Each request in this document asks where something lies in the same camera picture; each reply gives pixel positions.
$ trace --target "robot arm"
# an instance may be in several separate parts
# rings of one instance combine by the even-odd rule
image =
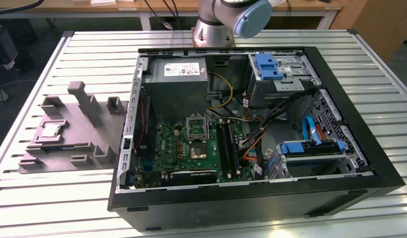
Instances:
[[[250,38],[264,29],[272,16],[268,0],[199,0],[194,29],[197,47],[230,47],[233,34]]]

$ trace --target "blue cable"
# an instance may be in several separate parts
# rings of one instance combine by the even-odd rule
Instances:
[[[312,139],[316,141],[316,144],[317,144],[317,145],[321,145],[321,140],[318,139],[318,136],[317,136],[317,130],[316,130],[314,120],[312,119],[310,116],[305,116],[305,117],[304,117],[304,120],[302,120],[304,140],[309,140],[308,129],[306,129],[306,123],[309,124]]]

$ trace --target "green circuit board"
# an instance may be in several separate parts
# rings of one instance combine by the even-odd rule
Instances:
[[[198,124],[190,125],[190,130],[197,131]],[[237,141],[244,138],[240,123],[232,124]],[[240,176],[226,178],[222,174],[220,149],[217,141],[215,122],[207,124],[207,141],[189,142],[186,123],[161,123],[157,126],[157,153],[154,157],[154,171],[186,171],[186,170],[214,170],[217,171],[217,182],[252,180],[250,167],[241,168]]]

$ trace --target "connector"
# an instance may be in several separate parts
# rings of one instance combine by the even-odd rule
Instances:
[[[166,21],[162,23],[163,26],[166,27],[166,29],[174,30],[174,27],[171,26],[170,23],[167,23]]]

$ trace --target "aluminum table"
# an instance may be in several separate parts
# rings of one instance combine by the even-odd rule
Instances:
[[[345,30],[281,30],[236,42],[318,48],[407,183],[407,88],[360,36]],[[190,46],[190,31],[64,34],[0,147],[0,237],[407,237],[407,185],[329,217],[141,234],[107,211],[112,170],[16,172],[46,96],[74,102],[67,85],[80,80],[99,101],[108,96],[127,100],[137,50]]]

